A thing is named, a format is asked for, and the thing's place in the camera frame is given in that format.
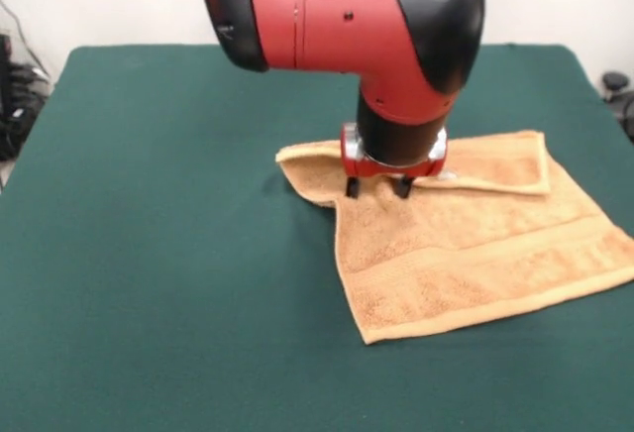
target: black knob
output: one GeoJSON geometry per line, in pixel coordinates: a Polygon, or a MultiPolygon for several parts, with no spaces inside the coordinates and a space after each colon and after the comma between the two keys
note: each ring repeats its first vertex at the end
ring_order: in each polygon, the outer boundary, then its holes
{"type": "Polygon", "coordinates": [[[611,92],[618,92],[630,83],[630,79],[620,72],[607,72],[603,75],[602,81],[603,86],[611,92]]]}

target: orange towel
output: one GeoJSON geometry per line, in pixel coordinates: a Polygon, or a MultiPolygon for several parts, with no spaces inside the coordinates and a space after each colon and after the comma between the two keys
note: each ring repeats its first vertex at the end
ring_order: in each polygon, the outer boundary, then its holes
{"type": "Polygon", "coordinates": [[[337,212],[335,256],[366,344],[524,314],[634,278],[634,240],[556,163],[538,132],[452,140],[407,200],[378,176],[344,195],[339,142],[287,147],[297,193],[337,212]]]}

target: red robot arm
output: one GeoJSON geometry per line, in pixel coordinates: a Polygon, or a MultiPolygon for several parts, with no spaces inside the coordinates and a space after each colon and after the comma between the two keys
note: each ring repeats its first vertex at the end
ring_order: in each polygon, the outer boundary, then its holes
{"type": "Polygon", "coordinates": [[[237,66],[360,76],[357,123],[341,132],[350,178],[401,173],[406,197],[414,177],[442,168],[445,122],[476,59],[484,0],[205,1],[237,66]]]}

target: cable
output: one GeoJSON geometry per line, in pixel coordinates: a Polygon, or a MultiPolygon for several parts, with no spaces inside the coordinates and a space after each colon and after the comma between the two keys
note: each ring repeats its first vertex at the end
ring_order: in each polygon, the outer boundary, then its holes
{"type": "Polygon", "coordinates": [[[7,39],[0,35],[0,162],[18,157],[49,98],[40,90],[48,88],[48,79],[31,64],[12,62],[7,39]]]}
{"type": "Polygon", "coordinates": [[[7,3],[5,3],[3,0],[0,0],[0,7],[2,9],[4,9],[4,11],[9,15],[9,17],[11,19],[13,19],[13,21],[16,23],[16,27],[18,28],[18,34],[20,35],[20,39],[22,40],[22,44],[24,45],[25,49],[27,50],[27,53],[29,53],[29,55],[31,56],[33,61],[36,63],[36,65],[39,67],[39,69],[45,74],[45,76],[50,78],[51,76],[49,75],[49,73],[45,69],[44,65],[42,64],[42,61],[31,50],[31,47],[29,46],[29,43],[27,42],[27,38],[24,35],[24,31],[22,30],[22,23],[20,22],[20,18],[18,18],[16,13],[14,13],[11,10],[11,8],[9,8],[9,6],[7,6],[7,3]]]}
{"type": "Polygon", "coordinates": [[[623,123],[621,124],[623,130],[625,131],[625,135],[629,138],[634,137],[634,134],[630,135],[630,123],[631,117],[628,117],[628,112],[630,111],[630,107],[634,106],[634,96],[630,97],[625,106],[623,107],[623,123]]]}

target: green table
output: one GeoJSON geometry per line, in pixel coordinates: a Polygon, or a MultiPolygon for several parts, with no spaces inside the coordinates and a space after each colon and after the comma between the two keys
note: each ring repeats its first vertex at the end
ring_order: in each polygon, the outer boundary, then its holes
{"type": "MultiPolygon", "coordinates": [[[[634,285],[366,347],[332,212],[273,162],[351,76],[74,52],[0,199],[0,431],[626,431],[634,285]]],[[[536,129],[634,234],[634,150],[561,47],[485,47],[454,137],[536,129]]]]}

